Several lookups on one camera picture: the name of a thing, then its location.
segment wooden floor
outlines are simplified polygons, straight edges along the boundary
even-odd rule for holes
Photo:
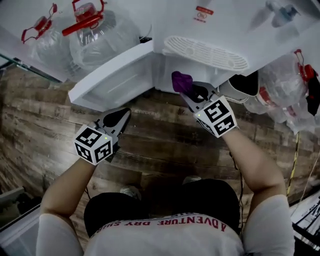
[[[49,82],[31,72],[10,68],[0,80],[0,186],[3,192],[24,186],[42,196],[48,186],[78,158],[73,136],[99,113],[70,103],[73,83]],[[222,139],[200,127],[179,95],[151,90],[127,104],[131,120],[111,163],[103,162],[89,185],[91,196],[140,185],[152,216],[170,214],[171,195],[184,177],[222,179],[240,193],[239,172]],[[240,129],[267,151],[290,177],[296,137],[284,124],[231,104]],[[314,135],[302,132],[295,178],[288,200],[298,199],[320,150]],[[319,178],[319,164],[314,176]],[[244,188],[244,218],[252,194]],[[83,247],[86,194],[72,217]]]

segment sneaker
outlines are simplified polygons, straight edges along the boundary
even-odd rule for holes
[[[184,178],[183,182],[182,182],[182,185],[184,184],[187,184],[187,183],[190,183],[190,182],[196,182],[196,181],[200,181],[201,178],[199,176],[187,176]]]
[[[141,193],[135,186],[124,186],[120,189],[120,193],[141,201]]]

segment black cable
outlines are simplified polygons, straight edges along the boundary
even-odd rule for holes
[[[239,171],[240,173],[240,185],[241,185],[241,191],[240,191],[240,197],[239,197],[239,206],[241,207],[241,229],[240,231],[242,231],[243,227],[244,227],[244,204],[242,202],[242,197],[244,195],[244,181],[243,181],[243,177],[242,177],[242,173],[239,170],[239,168],[237,167],[236,161],[234,159],[234,157],[232,156],[231,152],[229,152],[230,157],[233,160],[233,164],[234,164],[234,169],[236,169],[237,171]]]
[[[311,221],[311,223],[305,228],[306,231],[315,223],[316,219],[320,216],[320,212],[317,214],[317,216]]]
[[[90,195],[89,195],[89,190],[88,190],[88,187],[87,187],[87,186],[85,187],[84,192],[86,192],[86,194],[88,195],[89,200],[91,200],[91,197],[90,197]]]
[[[306,217],[308,217],[318,206],[320,205],[320,201],[315,204],[314,206],[312,206],[312,208],[310,209],[310,211],[305,215],[303,216],[298,222],[296,222],[295,224],[299,224],[300,222],[302,222]]]

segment red handle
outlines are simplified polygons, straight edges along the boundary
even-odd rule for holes
[[[77,9],[76,9],[76,3],[79,2],[79,1],[81,1],[81,0],[73,0],[73,1],[72,1],[72,6],[73,6],[73,11],[74,11],[74,12],[77,10]],[[104,1],[103,1],[103,0],[100,0],[100,2],[101,2],[101,10],[98,11],[98,14],[101,14],[101,13],[104,11],[104,9],[105,9],[105,3],[104,3]]]
[[[56,3],[52,4],[52,9],[53,9],[52,12],[55,14],[57,12],[57,10],[58,10],[58,7],[57,7]]]
[[[62,35],[67,36],[70,35],[71,33],[83,29],[83,28],[88,28],[91,27],[92,25],[98,23],[100,20],[103,19],[102,15],[93,15],[83,21],[80,21],[70,27],[67,27],[66,29],[62,30]]]
[[[23,30],[22,35],[21,35],[21,41],[22,41],[23,43],[25,43],[25,37],[26,37],[27,30],[29,30],[29,28]]]
[[[21,41],[22,41],[23,43],[25,43],[26,41],[28,41],[30,38],[37,39],[37,37],[34,37],[34,36],[30,36],[30,37],[28,37],[27,39],[25,39],[27,31],[30,30],[30,29],[33,29],[33,28],[34,28],[34,27],[29,27],[29,28],[23,30],[22,35],[21,35]]]

